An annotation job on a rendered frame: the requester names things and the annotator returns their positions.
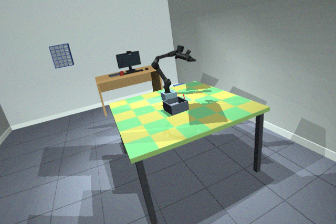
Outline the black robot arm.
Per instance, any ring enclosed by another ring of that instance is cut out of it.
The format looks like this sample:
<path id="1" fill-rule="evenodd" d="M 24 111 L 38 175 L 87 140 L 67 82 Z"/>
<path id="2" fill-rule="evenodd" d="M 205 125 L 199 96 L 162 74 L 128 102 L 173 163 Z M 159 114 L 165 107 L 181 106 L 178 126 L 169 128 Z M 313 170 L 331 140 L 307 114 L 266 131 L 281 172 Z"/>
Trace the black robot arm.
<path id="1" fill-rule="evenodd" d="M 164 82 L 164 90 L 165 92 L 164 93 L 171 93 L 170 92 L 170 85 L 171 85 L 171 81 L 170 79 L 167 79 L 166 76 L 164 75 L 164 73 L 162 72 L 162 70 L 160 69 L 159 67 L 159 59 L 161 58 L 165 58 L 165 57 L 173 57 L 175 56 L 175 59 L 177 58 L 181 58 L 181 53 L 183 52 L 184 50 L 184 46 L 177 46 L 177 50 L 176 51 L 171 51 L 169 53 L 166 53 L 166 54 L 163 54 L 163 55 L 159 55 L 159 56 L 156 56 L 154 61 L 151 63 L 151 66 L 158 72 L 158 74 L 161 76 L 161 78 L 163 79 L 163 82 Z M 186 54 L 185 55 L 189 55 L 190 54 L 190 50 L 187 50 Z"/>

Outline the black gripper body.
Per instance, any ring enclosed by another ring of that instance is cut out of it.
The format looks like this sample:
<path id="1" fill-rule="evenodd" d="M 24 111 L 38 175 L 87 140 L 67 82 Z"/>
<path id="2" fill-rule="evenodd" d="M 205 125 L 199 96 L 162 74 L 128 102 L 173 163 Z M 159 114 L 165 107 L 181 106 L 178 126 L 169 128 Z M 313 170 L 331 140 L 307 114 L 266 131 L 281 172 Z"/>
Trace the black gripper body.
<path id="1" fill-rule="evenodd" d="M 184 54 L 182 54 L 182 55 L 181 55 L 181 59 L 184 59 L 184 60 L 187 60 L 187 61 L 188 61 L 188 59 L 189 59 L 189 55 L 184 55 Z"/>

